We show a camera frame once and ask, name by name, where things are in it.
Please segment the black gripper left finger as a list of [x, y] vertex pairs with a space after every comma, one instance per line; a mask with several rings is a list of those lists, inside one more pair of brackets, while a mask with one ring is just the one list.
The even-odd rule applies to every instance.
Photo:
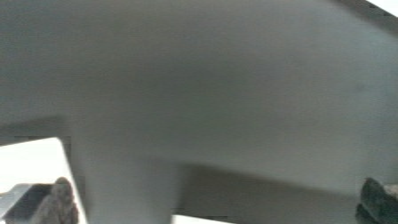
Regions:
[[0, 193], [0, 224], [78, 224], [78, 205], [69, 180], [18, 184]]

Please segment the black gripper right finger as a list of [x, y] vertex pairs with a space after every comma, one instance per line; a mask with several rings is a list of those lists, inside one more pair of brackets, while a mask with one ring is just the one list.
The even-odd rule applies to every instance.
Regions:
[[398, 224], [398, 184], [384, 185], [368, 178], [355, 208], [357, 224]]

